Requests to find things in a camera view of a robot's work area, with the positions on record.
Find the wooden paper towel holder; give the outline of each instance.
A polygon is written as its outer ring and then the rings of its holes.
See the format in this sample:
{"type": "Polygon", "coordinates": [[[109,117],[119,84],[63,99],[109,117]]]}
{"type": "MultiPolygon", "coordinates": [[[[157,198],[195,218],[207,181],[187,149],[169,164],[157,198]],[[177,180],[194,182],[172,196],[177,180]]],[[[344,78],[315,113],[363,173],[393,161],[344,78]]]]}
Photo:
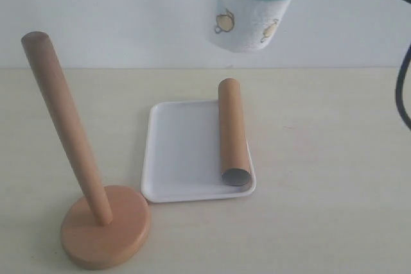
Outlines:
{"type": "Polygon", "coordinates": [[[104,187],[50,37],[31,32],[21,39],[49,114],[84,197],[66,214],[60,240],[79,267],[102,270],[121,264],[144,244],[150,211],[130,187],[104,187]]]}

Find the white plastic tray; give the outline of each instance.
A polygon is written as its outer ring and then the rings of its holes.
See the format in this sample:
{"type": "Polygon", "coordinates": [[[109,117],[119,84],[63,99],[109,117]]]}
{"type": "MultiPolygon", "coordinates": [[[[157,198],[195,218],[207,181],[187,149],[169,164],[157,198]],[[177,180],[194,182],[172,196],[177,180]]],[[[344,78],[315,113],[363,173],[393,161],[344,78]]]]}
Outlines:
{"type": "Polygon", "coordinates": [[[247,196],[256,188],[250,151],[249,159],[251,181],[225,185],[218,101],[160,103],[150,111],[141,192],[154,203],[247,196]]]}

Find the round wooden base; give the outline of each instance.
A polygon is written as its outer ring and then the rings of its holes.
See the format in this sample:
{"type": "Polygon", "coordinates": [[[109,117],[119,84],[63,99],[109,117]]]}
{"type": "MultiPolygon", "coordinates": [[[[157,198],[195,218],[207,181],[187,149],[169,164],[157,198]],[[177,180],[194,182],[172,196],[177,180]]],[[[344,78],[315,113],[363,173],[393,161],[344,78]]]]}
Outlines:
{"type": "Polygon", "coordinates": [[[102,270],[133,256],[145,242],[150,212],[145,198],[129,187],[105,187],[112,222],[96,224],[86,199],[80,198],[65,216],[60,239],[69,258],[79,267],[102,270]]]}

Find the white wall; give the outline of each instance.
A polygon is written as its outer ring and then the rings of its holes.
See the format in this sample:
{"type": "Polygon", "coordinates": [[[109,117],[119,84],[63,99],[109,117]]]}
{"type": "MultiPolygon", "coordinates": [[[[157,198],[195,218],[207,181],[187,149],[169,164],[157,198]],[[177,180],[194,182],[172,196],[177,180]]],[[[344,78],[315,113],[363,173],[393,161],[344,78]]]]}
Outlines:
{"type": "Polygon", "coordinates": [[[48,32],[64,67],[398,65],[411,40],[400,0],[293,0],[272,43],[232,54],[198,28],[202,0],[0,0],[0,67],[27,67],[26,32],[48,32]]]}

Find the light wooden table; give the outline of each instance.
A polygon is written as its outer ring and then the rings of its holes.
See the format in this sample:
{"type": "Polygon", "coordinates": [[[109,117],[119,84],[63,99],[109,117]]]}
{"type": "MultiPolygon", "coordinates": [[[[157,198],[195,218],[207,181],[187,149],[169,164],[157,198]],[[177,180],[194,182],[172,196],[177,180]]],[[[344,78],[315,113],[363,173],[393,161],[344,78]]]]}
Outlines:
{"type": "MultiPolygon", "coordinates": [[[[142,250],[105,273],[410,273],[411,132],[396,73],[66,71],[104,184],[136,189],[152,105],[214,99],[228,76],[242,84],[256,191],[151,205],[142,250]]],[[[0,71],[0,164],[1,273],[80,272],[58,234],[81,192],[29,70],[0,71]]]]}

